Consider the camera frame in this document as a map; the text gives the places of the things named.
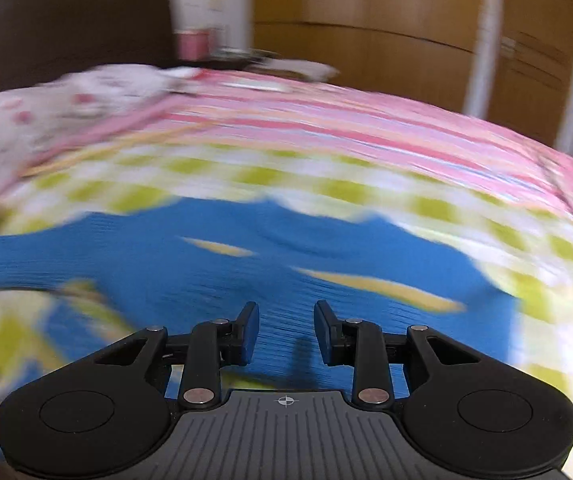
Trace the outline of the blue knitted sweater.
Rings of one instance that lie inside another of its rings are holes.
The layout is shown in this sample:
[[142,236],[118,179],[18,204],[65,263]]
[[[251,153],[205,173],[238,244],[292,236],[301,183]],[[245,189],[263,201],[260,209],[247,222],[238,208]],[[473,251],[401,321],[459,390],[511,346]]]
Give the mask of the blue knitted sweater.
[[349,368],[322,361],[312,323],[318,301],[390,333],[426,325],[500,361],[510,355],[517,307],[457,249],[379,216],[308,216],[272,200],[183,198],[0,235],[0,290],[59,292],[82,281],[133,330],[184,333],[256,302],[256,350],[241,375],[294,389],[352,383]]

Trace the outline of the brown wooden wardrobe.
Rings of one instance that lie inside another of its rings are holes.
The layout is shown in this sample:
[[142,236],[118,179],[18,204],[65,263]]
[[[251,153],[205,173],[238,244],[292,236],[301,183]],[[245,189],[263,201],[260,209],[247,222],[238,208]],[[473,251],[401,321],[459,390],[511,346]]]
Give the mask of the brown wooden wardrobe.
[[553,145],[573,76],[573,0],[253,0],[253,44]]

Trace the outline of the pink green checked bedspread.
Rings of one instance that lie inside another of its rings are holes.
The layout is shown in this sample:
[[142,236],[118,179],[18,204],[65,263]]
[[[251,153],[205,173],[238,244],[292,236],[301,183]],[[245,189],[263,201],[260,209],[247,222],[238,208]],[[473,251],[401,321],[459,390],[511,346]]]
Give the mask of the pink green checked bedspread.
[[186,196],[375,211],[459,248],[518,298],[513,362],[573,401],[571,156],[397,96],[200,70],[130,127],[23,170],[0,193],[0,234]]

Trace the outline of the white pink patterned pillow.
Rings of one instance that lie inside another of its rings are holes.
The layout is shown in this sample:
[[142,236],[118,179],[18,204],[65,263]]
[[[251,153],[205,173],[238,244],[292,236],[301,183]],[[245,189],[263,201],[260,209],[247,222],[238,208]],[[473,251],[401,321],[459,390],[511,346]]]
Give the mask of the white pink patterned pillow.
[[36,162],[130,127],[151,105],[189,90],[199,72],[190,67],[101,65],[0,92],[0,193]]

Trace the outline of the dark brown headboard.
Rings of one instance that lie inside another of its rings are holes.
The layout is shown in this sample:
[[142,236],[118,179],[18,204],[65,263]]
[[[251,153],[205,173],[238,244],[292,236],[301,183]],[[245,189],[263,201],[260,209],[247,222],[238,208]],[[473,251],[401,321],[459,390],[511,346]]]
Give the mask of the dark brown headboard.
[[102,64],[175,59],[169,0],[0,0],[0,91]]

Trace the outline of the white cloth on nightstand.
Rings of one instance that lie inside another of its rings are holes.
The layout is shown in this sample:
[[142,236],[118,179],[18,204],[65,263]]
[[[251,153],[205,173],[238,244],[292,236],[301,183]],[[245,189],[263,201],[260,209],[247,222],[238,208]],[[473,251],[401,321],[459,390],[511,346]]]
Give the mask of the white cloth on nightstand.
[[247,67],[249,72],[307,82],[326,82],[339,74],[333,66],[308,60],[265,58]]

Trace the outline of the pink box on nightstand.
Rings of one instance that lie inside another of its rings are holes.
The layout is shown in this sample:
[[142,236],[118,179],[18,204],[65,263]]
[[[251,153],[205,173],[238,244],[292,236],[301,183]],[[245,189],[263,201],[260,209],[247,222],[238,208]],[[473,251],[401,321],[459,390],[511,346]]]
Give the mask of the pink box on nightstand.
[[181,61],[203,61],[210,55],[210,29],[183,29],[176,33],[177,53]]

